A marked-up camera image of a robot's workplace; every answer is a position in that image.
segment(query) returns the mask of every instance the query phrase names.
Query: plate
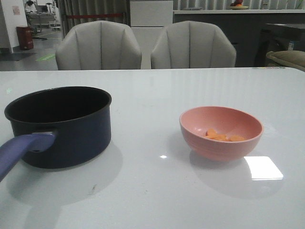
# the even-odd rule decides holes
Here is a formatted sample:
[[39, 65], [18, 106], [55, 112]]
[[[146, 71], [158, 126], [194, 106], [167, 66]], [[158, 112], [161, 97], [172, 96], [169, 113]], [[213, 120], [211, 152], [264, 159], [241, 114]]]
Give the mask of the plate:
[[246, 10], [249, 8], [248, 6], [230, 6], [230, 9], [232, 10]]

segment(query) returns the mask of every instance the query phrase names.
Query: red trash can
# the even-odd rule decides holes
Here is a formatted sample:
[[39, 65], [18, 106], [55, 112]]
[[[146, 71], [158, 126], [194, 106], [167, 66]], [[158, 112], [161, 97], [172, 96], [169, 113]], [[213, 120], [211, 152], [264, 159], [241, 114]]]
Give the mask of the red trash can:
[[29, 26], [18, 26], [17, 36], [21, 50], [34, 48], [31, 28]]

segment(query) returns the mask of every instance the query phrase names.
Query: pink bowl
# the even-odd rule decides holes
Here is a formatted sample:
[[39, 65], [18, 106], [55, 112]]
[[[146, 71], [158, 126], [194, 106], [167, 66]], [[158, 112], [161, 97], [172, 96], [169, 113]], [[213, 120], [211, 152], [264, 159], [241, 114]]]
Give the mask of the pink bowl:
[[[216, 161], [231, 161], [249, 154], [263, 133], [263, 125], [250, 114], [228, 107], [202, 106], [180, 116], [182, 135], [192, 150]], [[204, 137], [213, 128], [219, 134], [240, 135], [240, 142], [217, 141]]]

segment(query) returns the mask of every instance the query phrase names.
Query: cushion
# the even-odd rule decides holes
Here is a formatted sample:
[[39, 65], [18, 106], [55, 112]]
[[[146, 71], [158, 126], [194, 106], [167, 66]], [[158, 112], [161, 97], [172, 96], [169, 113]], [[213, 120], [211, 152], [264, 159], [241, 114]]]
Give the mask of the cushion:
[[270, 51], [266, 54], [266, 57], [282, 66], [297, 68], [305, 72], [305, 52], [303, 51]]

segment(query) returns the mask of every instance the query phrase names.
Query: orange food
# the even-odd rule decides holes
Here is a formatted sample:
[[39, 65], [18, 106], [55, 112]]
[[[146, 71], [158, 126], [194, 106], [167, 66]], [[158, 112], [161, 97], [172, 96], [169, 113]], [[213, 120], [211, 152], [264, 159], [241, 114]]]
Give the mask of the orange food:
[[217, 140], [217, 141], [225, 141], [225, 142], [239, 142], [244, 141], [245, 138], [239, 135], [232, 135], [231, 137], [227, 138], [224, 134], [218, 134], [214, 129], [210, 128], [207, 130], [206, 138]]

